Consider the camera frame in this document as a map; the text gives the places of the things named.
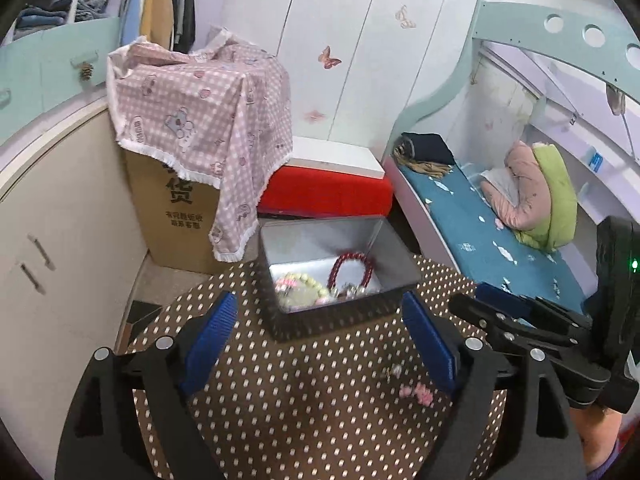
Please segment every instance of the blue gripper pad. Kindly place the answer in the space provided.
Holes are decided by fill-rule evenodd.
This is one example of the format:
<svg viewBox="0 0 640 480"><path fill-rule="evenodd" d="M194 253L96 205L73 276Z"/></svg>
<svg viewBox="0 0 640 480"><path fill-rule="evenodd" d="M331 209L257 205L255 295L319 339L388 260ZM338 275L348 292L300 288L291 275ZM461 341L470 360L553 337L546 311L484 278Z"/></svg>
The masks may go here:
<svg viewBox="0 0 640 480"><path fill-rule="evenodd" d="M489 283L478 283L475 292L476 300L492 306L498 312L514 319L527 319L530 314L530 306L522 301L519 296L501 290Z"/></svg>
<svg viewBox="0 0 640 480"><path fill-rule="evenodd" d="M413 292L402 296L402 319L431 381L451 396L457 389L456 374L460 366L457 346L464 341L458 329L448 319L428 312Z"/></svg>
<svg viewBox="0 0 640 480"><path fill-rule="evenodd" d="M199 392L207 384L211 369L236 324L238 302L233 294L224 292L211 308L216 309L215 313L200 329L184 360L186 373L180 389L186 396Z"/></svg>

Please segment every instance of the purple sleeve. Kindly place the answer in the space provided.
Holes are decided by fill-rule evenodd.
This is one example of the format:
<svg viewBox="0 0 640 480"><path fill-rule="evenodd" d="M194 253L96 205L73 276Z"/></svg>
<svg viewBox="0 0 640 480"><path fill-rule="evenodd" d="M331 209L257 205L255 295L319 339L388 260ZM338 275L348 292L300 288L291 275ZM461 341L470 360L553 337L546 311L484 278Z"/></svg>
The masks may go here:
<svg viewBox="0 0 640 480"><path fill-rule="evenodd" d="M609 469L609 467L611 467L611 464L614 463L614 460L618 457L619 454L620 454L620 441L617 441L616 445L613 447L613 451L609 455L609 458L607 458L607 461L604 464L602 464L599 468L591 471L587 475L587 480L600 480L600 478L602 478L602 476L604 475L605 471Z"/></svg>

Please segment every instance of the pink checkered cloth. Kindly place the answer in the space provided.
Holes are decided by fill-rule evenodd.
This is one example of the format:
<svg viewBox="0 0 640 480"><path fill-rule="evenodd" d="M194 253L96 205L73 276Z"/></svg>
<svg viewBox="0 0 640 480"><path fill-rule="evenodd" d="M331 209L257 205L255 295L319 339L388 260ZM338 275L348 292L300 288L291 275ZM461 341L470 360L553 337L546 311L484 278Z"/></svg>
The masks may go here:
<svg viewBox="0 0 640 480"><path fill-rule="evenodd" d="M138 38L109 54L107 93L120 146L220 190L213 253L241 260L262 192L293 149L278 60L227 30L190 55Z"/></svg>

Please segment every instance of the red stool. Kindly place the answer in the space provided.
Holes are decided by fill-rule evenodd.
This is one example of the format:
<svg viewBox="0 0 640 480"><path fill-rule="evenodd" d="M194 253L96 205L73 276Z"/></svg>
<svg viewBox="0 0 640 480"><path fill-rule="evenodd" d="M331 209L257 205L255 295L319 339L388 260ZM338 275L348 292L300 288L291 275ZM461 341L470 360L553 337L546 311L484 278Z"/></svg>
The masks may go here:
<svg viewBox="0 0 640 480"><path fill-rule="evenodd" d="M269 180L258 211L309 218L386 216L393 197L386 175L377 179L283 166Z"/></svg>

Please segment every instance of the silver rivet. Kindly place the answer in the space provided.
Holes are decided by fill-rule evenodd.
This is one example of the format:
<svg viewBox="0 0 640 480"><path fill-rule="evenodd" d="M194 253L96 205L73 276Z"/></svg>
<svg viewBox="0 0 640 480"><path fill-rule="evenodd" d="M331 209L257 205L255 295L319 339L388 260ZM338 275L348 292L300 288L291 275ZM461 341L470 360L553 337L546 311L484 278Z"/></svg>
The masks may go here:
<svg viewBox="0 0 640 480"><path fill-rule="evenodd" d="M545 353L540 348L532 348L529 354L531 355L531 358L536 361L545 360Z"/></svg>
<svg viewBox="0 0 640 480"><path fill-rule="evenodd" d="M109 349L107 347L103 346L94 352L94 358L96 361L104 361L107 357L109 357Z"/></svg>
<svg viewBox="0 0 640 480"><path fill-rule="evenodd" d="M156 348L160 350L166 350L174 345L174 338L171 336L163 335L156 340Z"/></svg>
<svg viewBox="0 0 640 480"><path fill-rule="evenodd" d="M482 348L482 341L477 337L470 337L465 341L465 346L470 350L479 350Z"/></svg>

